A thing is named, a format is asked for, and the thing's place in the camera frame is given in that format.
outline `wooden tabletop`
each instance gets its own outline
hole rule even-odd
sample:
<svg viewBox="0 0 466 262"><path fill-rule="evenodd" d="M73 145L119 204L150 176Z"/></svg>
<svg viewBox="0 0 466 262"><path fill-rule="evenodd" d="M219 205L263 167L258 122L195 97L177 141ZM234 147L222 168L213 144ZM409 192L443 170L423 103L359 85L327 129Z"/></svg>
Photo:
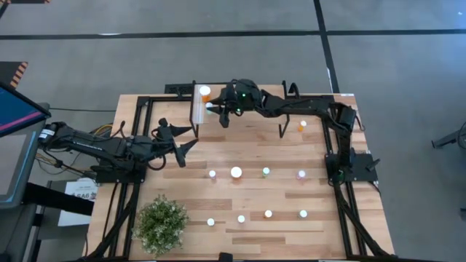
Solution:
<svg viewBox="0 0 466 262"><path fill-rule="evenodd" d="M210 87L213 94L222 88ZM259 87L283 96L281 85ZM131 131L138 96L122 95L119 99L114 122L126 121L126 135ZM358 108L354 95L337 94L334 98ZM156 102L151 130L157 127L157 121L162 117L176 126L189 126L189 109L190 102ZM139 130L142 130L144 110ZM288 130L280 139L277 121L281 120L265 119L255 112L246 112L241 117L231 115L228 129L221 127L215 114L203 112L203 117L199 143L188 153L186 167L180 168L174 156L169 155L165 169L159 172L148 170L146 181L141 185L138 209L158 194L165 194L168 199L186 205L191 219L182 236L183 248L174 249L158 259L216 259L220 252L232 253L235 259L345 257L335 196L327 184L326 148L319 118L291 116ZM307 121L307 126L303 132L298 132L301 120ZM193 132L176 138L179 143L192 139ZM352 146L356 151L367 150L364 133L356 126ZM242 168L239 180L230 176L231 168L236 166ZM264 167L271 170L267 178L262 176ZM217 179L209 179L210 170L216 171ZM304 180L296 179L299 170L307 172ZM383 249L393 253L379 194L368 183L353 185L363 225ZM90 250L94 250L102 239L113 187L106 184L98 189L87 234ZM118 196L114 200L109 225L114 220L117 200ZM273 216L264 218L265 210L272 210ZM308 217L298 218L300 210L306 210ZM238 215L245 216L243 224L237 222ZM215 226L207 225L208 218L215 219ZM348 224L352 249L358 254L354 228L349 221ZM122 253L125 231L126 225L123 225L117 254ZM130 259L150 260L152 256L142 251L140 241L133 240Z"/></svg>

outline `gray floor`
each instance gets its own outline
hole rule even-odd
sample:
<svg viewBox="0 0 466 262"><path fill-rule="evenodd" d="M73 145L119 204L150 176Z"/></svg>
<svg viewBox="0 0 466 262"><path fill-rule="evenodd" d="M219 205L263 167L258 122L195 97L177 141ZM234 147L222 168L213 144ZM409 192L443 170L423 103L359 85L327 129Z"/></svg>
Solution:
<svg viewBox="0 0 466 262"><path fill-rule="evenodd" d="M466 28L461 0L321 2L328 30ZM0 20L0 34L251 29L316 30L313 3L53 0L10 5ZM356 94L369 147L382 158L377 170L396 253L464 261L466 222L459 208L466 207L466 155L456 145L434 150L430 140L466 121L466 35L329 40L340 90ZM28 61L19 90L54 107L113 109L119 94L162 92L164 84L192 79L245 77L259 84L284 79L302 92L330 92L318 36L0 41L0 60ZM52 113L53 120L83 130L113 119L109 113ZM66 178L71 175L52 177L35 167L31 180ZM45 243L39 260L76 258L82 248L76 242Z"/></svg>

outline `computer screen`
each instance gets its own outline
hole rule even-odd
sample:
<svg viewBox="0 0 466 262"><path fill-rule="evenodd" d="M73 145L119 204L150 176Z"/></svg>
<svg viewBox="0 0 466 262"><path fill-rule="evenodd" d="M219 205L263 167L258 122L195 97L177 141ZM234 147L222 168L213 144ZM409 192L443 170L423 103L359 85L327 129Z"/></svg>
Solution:
<svg viewBox="0 0 466 262"><path fill-rule="evenodd" d="M0 83L0 137L50 117L50 113L21 95L14 88Z"/></svg>

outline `green plant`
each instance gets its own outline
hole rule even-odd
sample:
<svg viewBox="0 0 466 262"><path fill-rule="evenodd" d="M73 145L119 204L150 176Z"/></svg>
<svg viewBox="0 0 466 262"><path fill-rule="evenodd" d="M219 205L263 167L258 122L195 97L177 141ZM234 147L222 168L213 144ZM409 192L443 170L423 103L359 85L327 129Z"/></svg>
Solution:
<svg viewBox="0 0 466 262"><path fill-rule="evenodd" d="M188 220L184 206L159 195L138 212L133 239L140 239L143 250L157 257L182 245L181 234Z"/></svg>

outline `wooden table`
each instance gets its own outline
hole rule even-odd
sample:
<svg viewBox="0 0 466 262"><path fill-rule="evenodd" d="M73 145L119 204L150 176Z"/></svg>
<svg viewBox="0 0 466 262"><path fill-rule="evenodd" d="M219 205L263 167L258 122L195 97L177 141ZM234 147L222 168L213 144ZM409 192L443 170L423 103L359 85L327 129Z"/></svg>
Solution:
<svg viewBox="0 0 466 262"><path fill-rule="evenodd" d="M210 87L212 98L222 88ZM260 88L283 97L281 85ZM120 97L114 131L125 120L124 132L130 134L138 96ZM354 95L337 94L334 98L357 109ZM162 117L176 126L189 126L189 109L190 102L155 103L151 130ZM139 130L142 130L144 115L143 112ZM308 125L303 132L298 132L301 120ZM335 196L327 184L326 148L319 118L291 116L282 139L277 123L284 123L284 119L265 119L255 112L246 112L240 118L231 115L228 129L221 127L215 114L203 113L202 122L197 122L200 123L199 143L188 153L186 167L180 168L174 156L169 155L166 168L159 172L148 170L141 185L138 209L158 194L165 194L185 204L191 218L184 230L183 249L174 249L158 259L216 259L220 252L233 253L235 259L345 257ZM185 143L192 139L194 133L188 132L177 141ZM356 151L367 150L364 133L356 126L352 145ZM240 180L231 179L230 170L235 166L242 168ZM268 178L262 176L264 167L271 170ZM217 172L216 180L209 179L209 170ZM307 172L305 180L296 179L299 170ZM353 184L363 225L382 248L393 253L379 194L368 183ZM98 190L87 235L90 250L101 241L113 187L108 184ZM113 223L117 202L116 196L109 225ZM272 210L274 215L265 219L265 210ZM298 218L300 210L307 210L308 217ZM238 215L244 215L246 222L238 223ZM214 227L207 225L208 218L216 220ZM349 221L348 224L352 249L358 254L355 231ZM123 225L117 255L122 253L125 230ZM150 260L152 256L142 251L140 241L133 240L130 259Z"/></svg>

